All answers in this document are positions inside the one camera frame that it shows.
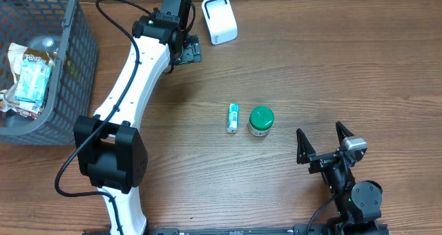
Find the yellow oil bottle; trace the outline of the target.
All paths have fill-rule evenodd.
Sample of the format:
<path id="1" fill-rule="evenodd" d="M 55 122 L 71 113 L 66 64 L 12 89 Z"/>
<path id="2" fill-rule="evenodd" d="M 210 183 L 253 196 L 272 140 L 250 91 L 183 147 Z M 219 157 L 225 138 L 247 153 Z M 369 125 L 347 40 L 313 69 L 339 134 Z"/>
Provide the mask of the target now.
<path id="1" fill-rule="evenodd" d="M 27 42 L 27 47 L 46 51 L 53 60 L 56 60 L 59 55 L 59 47 L 61 44 L 61 36 L 59 35 L 40 35 L 32 38 Z M 75 69 L 75 66 L 71 63 L 71 60 L 65 56 L 64 66 L 66 67 L 66 71 L 73 75 L 74 78 L 78 77 L 78 72 Z"/>

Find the green flushable wipes pack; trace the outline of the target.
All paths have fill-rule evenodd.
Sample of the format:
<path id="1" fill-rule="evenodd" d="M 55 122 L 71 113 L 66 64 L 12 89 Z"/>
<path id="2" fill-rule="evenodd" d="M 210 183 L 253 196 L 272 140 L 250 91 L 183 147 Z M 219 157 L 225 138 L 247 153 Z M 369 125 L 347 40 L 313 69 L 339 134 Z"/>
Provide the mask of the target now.
<path id="1" fill-rule="evenodd" d="M 52 65 L 52 60 L 47 63 L 41 59 L 39 61 L 24 59 L 15 97 L 42 106 Z"/>

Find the brown mixed nuts bag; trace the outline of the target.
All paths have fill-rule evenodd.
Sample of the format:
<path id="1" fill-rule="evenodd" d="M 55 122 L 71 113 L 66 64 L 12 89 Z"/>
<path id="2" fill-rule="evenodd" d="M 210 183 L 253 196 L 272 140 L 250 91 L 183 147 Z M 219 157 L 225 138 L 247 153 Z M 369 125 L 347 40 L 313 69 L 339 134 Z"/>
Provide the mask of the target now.
<path id="1" fill-rule="evenodd" d="M 16 43 L 11 43 L 8 48 L 8 61 L 14 84 L 1 91 L 1 111 L 11 111 L 34 120 L 44 110 L 55 62 L 46 51 Z"/>

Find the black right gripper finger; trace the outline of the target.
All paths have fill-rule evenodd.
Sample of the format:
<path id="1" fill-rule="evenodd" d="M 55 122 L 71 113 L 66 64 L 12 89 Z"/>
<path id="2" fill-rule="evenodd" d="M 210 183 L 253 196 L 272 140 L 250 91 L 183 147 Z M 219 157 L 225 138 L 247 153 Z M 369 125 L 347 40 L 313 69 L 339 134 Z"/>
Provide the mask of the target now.
<path id="1" fill-rule="evenodd" d="M 340 121 L 336 123 L 336 132 L 338 135 L 339 145 L 345 145 L 354 137 L 354 134 L 350 132 Z"/>
<path id="2" fill-rule="evenodd" d="M 310 158 L 316 155 L 316 151 L 312 147 L 311 143 L 308 141 L 307 136 L 302 131 L 302 129 L 296 130 L 297 136 L 297 158 L 296 162 L 298 164 L 310 163 Z"/>

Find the small teal tissue pack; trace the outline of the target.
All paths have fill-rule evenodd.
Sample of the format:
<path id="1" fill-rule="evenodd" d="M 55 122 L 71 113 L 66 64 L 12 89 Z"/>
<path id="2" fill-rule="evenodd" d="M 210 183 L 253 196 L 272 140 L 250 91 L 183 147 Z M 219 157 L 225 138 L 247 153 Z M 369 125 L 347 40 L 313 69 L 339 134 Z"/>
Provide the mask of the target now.
<path id="1" fill-rule="evenodd" d="M 238 130 L 239 104 L 232 103 L 229 105 L 227 113 L 227 132 L 235 133 Z"/>

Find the green lidded jar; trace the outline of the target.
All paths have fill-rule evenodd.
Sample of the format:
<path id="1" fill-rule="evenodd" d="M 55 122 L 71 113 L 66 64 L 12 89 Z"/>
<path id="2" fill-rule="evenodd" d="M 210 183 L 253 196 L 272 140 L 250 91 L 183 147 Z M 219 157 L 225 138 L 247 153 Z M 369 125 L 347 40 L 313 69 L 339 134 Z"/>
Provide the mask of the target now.
<path id="1" fill-rule="evenodd" d="M 252 135 L 263 137 L 270 132 L 273 122 L 273 111 L 267 106 L 257 106 L 252 110 L 249 116 L 247 127 Z"/>

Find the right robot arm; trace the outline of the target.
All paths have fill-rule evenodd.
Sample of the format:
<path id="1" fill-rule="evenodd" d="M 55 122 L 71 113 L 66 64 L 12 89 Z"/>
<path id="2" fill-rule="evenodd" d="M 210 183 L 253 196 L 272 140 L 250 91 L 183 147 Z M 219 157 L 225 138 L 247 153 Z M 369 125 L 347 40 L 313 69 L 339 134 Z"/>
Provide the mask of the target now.
<path id="1" fill-rule="evenodd" d="M 356 182 L 351 168 L 362 160 L 367 142 L 353 134 L 341 122 L 336 123 L 339 146 L 335 151 L 318 155 L 301 129 L 296 130 L 298 164 L 308 164 L 309 173 L 320 173 L 331 198 L 315 211 L 306 225 L 295 225 L 295 234 L 389 234 L 381 217 L 383 188 L 375 181 Z M 319 213 L 335 203 L 337 217 L 314 225 Z"/>

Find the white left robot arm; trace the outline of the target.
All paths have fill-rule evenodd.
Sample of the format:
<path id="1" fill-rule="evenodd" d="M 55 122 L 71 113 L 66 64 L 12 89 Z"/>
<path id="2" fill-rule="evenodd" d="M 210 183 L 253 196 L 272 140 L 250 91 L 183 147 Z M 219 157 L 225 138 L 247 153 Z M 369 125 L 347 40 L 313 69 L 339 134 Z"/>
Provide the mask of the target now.
<path id="1" fill-rule="evenodd" d="M 108 97 L 92 117 L 74 127 L 79 170 L 94 196 L 102 196 L 111 222 L 109 234 L 146 234 L 139 185 L 148 164 L 140 124 L 163 73 L 175 65 L 201 61 L 194 20 L 187 10 L 155 10 L 142 16 L 129 33 L 131 49 Z"/>

